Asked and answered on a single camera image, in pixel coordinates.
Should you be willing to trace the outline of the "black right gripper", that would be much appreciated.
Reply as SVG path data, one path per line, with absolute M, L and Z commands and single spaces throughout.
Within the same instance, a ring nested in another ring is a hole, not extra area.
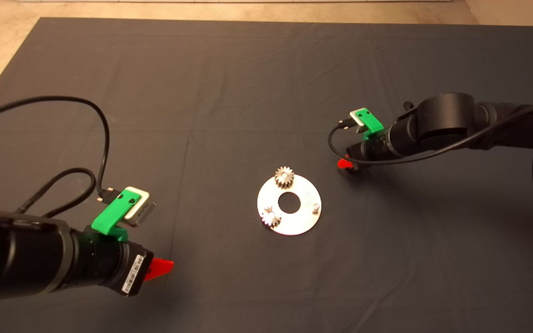
M 394 153 L 388 148 L 386 137 L 386 130 L 383 130 L 364 141 L 350 145 L 346 149 L 346 156 L 353 160 L 364 161 L 394 160 Z M 338 168 L 353 169 L 353 163 L 340 159 Z

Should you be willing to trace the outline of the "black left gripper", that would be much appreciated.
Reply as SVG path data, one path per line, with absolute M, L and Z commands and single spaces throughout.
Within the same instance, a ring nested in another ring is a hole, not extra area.
M 167 275 L 175 263 L 155 259 L 131 241 L 96 232 L 77 232 L 77 286 L 102 286 L 124 297 L 139 294 L 143 282 Z

